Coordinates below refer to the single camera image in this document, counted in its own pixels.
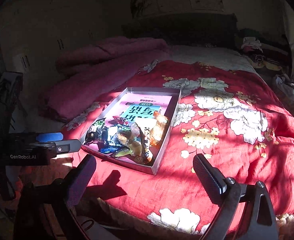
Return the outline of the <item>clear rice cracker packet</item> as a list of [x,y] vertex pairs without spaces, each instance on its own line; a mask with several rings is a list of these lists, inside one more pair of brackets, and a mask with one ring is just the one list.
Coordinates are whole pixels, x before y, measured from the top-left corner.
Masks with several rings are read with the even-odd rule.
[[117,138],[123,146],[125,146],[130,140],[136,140],[140,142],[140,132],[138,125],[135,122],[131,122],[128,124],[128,126],[123,126],[118,130]]

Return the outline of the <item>dark green snack packet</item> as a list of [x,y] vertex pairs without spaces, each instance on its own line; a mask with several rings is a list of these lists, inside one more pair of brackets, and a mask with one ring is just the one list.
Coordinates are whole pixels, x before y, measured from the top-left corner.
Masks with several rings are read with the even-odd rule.
[[101,140],[103,129],[105,127],[105,118],[96,120],[91,124],[85,136],[85,145],[90,145]]

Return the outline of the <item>magenta blanket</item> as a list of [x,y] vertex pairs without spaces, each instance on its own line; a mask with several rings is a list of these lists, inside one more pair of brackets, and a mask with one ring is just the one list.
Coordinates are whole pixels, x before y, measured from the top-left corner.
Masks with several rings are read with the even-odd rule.
[[63,53],[56,70],[64,80],[39,97],[39,114],[67,122],[87,109],[95,99],[122,85],[154,60],[170,59],[170,47],[163,39],[107,38]]

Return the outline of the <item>pink blue children's book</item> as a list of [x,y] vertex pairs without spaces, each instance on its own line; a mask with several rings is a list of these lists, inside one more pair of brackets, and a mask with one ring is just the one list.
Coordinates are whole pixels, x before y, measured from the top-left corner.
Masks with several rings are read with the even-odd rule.
[[170,95],[126,93],[105,115],[107,127],[118,124],[116,117],[134,122],[136,117],[152,118],[154,111],[164,114],[171,101]]

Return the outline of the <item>brown gold snack packet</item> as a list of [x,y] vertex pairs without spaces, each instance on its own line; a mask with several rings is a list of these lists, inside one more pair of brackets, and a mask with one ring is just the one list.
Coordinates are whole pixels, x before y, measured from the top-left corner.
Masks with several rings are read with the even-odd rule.
[[148,128],[140,128],[140,142],[141,142],[141,157],[144,165],[150,163],[153,158],[153,154],[150,151],[150,130]]

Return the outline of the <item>red snack packet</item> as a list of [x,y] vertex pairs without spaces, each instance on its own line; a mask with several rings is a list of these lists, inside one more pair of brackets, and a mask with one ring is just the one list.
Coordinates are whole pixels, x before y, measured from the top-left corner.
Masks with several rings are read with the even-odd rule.
[[115,116],[113,116],[113,120],[111,121],[111,123],[113,125],[128,126],[129,121],[126,118],[115,115]]

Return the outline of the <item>blue snack packet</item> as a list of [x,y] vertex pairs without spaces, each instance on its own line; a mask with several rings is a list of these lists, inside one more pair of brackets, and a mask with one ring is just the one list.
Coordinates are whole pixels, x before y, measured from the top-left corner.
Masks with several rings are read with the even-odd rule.
[[117,152],[123,148],[123,145],[117,138],[118,126],[104,126],[99,142],[99,151],[103,154]]

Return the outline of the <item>yellow green snack packet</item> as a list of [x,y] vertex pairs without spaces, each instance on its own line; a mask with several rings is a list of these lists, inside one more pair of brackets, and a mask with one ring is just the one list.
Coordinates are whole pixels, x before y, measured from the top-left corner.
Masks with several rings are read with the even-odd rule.
[[123,148],[122,150],[116,152],[114,157],[123,157],[126,155],[131,155],[134,157],[141,156],[142,146],[139,141],[130,140],[125,146],[126,148]]

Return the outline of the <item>orange bread packet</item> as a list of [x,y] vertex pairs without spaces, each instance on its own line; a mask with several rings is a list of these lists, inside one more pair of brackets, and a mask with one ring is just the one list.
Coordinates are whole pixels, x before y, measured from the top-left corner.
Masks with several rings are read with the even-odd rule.
[[155,126],[150,130],[150,145],[159,149],[163,140],[163,134],[168,124],[168,118],[158,111],[154,111]]

